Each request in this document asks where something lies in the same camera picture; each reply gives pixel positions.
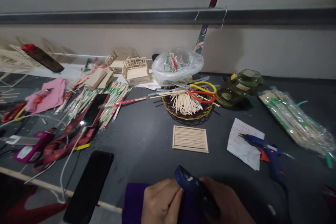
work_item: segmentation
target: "plastic bag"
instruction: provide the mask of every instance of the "plastic bag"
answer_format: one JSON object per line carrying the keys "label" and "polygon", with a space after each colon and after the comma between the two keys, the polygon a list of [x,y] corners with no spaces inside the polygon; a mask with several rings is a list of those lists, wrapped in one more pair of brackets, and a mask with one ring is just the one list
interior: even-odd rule
{"label": "plastic bag", "polygon": [[203,56],[181,48],[160,54],[153,62],[154,79],[163,84],[165,80],[179,81],[198,73],[204,64]]}
{"label": "plastic bag", "polygon": [[307,116],[286,92],[271,87],[259,93],[260,100],[271,111],[290,137],[303,148],[322,156],[335,156],[336,143],[326,128]]}

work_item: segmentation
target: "purple power bank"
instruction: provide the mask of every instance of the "purple power bank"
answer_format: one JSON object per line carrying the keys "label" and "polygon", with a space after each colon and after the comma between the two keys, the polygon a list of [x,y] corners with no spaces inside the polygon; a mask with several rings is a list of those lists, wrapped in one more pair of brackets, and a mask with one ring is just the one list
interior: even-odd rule
{"label": "purple power bank", "polygon": [[13,159],[22,163],[33,163],[43,152],[44,148],[54,139],[55,134],[38,131],[35,133],[34,137],[39,138],[39,142],[36,145],[27,145],[23,147]]}

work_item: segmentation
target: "woven basket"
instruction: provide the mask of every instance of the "woven basket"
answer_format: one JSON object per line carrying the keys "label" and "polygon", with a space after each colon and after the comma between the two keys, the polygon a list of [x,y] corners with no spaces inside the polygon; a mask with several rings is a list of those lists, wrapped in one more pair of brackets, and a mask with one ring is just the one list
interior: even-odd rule
{"label": "woven basket", "polygon": [[175,113],[175,109],[173,108],[174,101],[171,101],[170,96],[162,97],[162,102],[163,102],[164,106],[166,107],[166,109],[168,110],[168,112],[170,114],[172,114],[173,116],[175,116],[177,118],[183,119],[183,120],[198,120],[198,119],[201,119],[201,118],[205,117],[207,114],[210,113],[210,111],[212,110],[212,106],[213,106],[212,103],[201,103],[201,106],[203,107],[203,110],[199,110],[195,114],[192,114],[192,115],[182,115],[179,111],[177,113]]}

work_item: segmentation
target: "black smartphone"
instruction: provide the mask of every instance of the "black smartphone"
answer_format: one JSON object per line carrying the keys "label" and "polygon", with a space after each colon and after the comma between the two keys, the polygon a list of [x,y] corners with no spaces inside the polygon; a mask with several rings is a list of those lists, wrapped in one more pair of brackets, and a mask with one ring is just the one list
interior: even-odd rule
{"label": "black smartphone", "polygon": [[95,150],[86,165],[63,216],[69,224],[88,224],[91,220],[114,155]]}
{"label": "black smartphone", "polygon": [[109,98],[109,94],[97,94],[79,125],[83,127],[96,126],[96,123],[103,112],[103,108],[99,107],[104,103],[107,103]]}

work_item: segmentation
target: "hand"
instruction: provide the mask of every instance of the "hand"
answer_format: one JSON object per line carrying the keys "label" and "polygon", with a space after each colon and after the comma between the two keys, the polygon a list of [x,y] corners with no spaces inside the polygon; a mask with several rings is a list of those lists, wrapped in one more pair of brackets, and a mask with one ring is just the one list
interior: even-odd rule
{"label": "hand", "polygon": [[220,220],[214,220],[206,215],[210,224],[255,224],[231,187],[218,183],[212,178],[200,178],[200,181],[204,183],[209,193],[213,196],[221,212]]}
{"label": "hand", "polygon": [[141,224],[177,224],[183,190],[175,179],[145,189]]}

